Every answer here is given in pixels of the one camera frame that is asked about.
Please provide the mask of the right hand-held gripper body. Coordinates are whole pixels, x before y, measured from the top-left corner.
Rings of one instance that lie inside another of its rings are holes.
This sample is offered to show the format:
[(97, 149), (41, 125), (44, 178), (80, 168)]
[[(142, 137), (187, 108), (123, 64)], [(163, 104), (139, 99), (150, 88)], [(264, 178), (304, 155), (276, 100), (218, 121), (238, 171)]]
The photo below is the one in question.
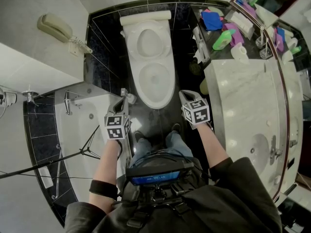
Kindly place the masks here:
[(199, 124), (207, 124), (210, 121), (209, 104), (206, 99), (195, 91), (180, 90), (182, 117), (194, 130)]

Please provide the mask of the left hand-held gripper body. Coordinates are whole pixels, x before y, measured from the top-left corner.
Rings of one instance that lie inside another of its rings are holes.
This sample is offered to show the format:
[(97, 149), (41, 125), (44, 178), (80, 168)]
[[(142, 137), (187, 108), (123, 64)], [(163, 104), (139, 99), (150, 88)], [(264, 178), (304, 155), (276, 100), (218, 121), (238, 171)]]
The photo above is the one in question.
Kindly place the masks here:
[(108, 139), (122, 140), (127, 137), (131, 128), (127, 97), (122, 97), (109, 105), (104, 125)]

